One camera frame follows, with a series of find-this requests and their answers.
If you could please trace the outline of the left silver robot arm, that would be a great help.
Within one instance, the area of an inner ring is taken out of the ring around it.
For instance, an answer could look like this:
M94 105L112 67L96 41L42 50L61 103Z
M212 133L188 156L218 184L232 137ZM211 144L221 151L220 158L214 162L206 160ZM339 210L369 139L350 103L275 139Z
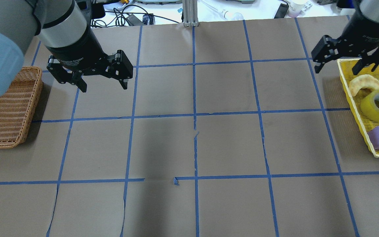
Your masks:
M83 76L101 75L123 89L133 77L124 51L104 53L91 21L104 16L92 0L0 0L0 96L21 70L33 37L50 51L47 69L60 84L86 92Z

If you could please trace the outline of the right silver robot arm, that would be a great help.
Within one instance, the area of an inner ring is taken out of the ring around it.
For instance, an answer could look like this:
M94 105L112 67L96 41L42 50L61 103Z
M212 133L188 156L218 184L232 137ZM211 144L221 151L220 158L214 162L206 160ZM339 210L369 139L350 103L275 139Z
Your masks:
M359 57L352 68L357 75L366 66L379 66L379 0L355 0L355 13L343 29L341 36L333 39L324 35L311 52L319 73L325 63L342 57Z

